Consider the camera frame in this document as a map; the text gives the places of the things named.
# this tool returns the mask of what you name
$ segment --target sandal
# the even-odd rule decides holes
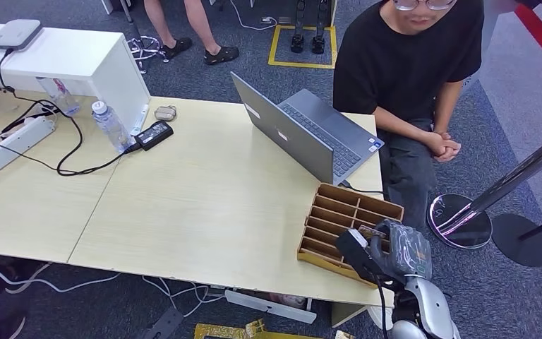
[[[240,55],[238,47],[221,47],[219,53],[212,55],[205,49],[205,64],[216,65],[234,60]]]
[[[165,52],[165,55],[167,55],[167,58],[171,59],[190,47],[192,47],[192,39],[189,37],[182,37],[181,39],[177,40],[174,48],[169,48],[168,46],[163,45],[162,49],[163,52]]]

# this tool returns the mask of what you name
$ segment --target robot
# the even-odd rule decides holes
[[[366,239],[350,229],[339,236],[335,246],[362,279],[395,293],[392,338],[460,339],[444,294],[429,281],[429,242],[413,228],[391,220],[383,220],[376,230],[382,234],[373,233]],[[381,289],[380,296],[385,310]],[[387,339],[385,312],[383,333]]]
[[[304,9],[306,7],[305,0],[296,0],[296,29],[294,36],[291,39],[291,51],[294,53],[302,53],[304,50]],[[325,53],[325,20],[329,11],[329,0],[319,0],[317,12],[317,31],[312,41],[312,49],[315,54]]]

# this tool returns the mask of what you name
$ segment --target gray laptop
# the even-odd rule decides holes
[[[321,182],[338,185],[383,142],[308,90],[276,105],[231,72],[253,124]]]

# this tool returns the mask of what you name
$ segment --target plastic bottle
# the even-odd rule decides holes
[[[61,80],[43,77],[36,77],[36,80],[65,115],[72,116],[80,110],[80,104],[71,96]]]
[[[109,137],[109,141],[120,153],[134,144],[134,138],[123,126],[115,111],[103,101],[92,104],[92,117],[97,125]]]

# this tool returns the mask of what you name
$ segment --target cardboard divider tray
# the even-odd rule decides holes
[[[298,260],[353,278],[375,287],[359,278],[356,271],[344,261],[335,247],[335,240],[349,228],[355,228],[365,237],[385,234],[375,230],[384,219],[402,221],[404,209],[393,203],[372,198],[348,189],[321,184],[313,197],[313,205],[304,222],[304,231],[298,247]],[[389,240],[383,240],[384,251],[389,251]]]

